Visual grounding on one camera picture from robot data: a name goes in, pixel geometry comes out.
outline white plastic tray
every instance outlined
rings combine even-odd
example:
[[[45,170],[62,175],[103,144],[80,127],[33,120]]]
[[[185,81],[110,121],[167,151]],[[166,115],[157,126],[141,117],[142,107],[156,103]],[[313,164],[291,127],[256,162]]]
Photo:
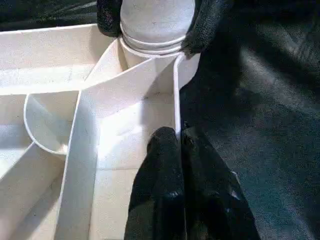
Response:
[[[0,33],[0,240],[123,239],[151,134],[180,133],[199,55],[151,56],[95,24]]]

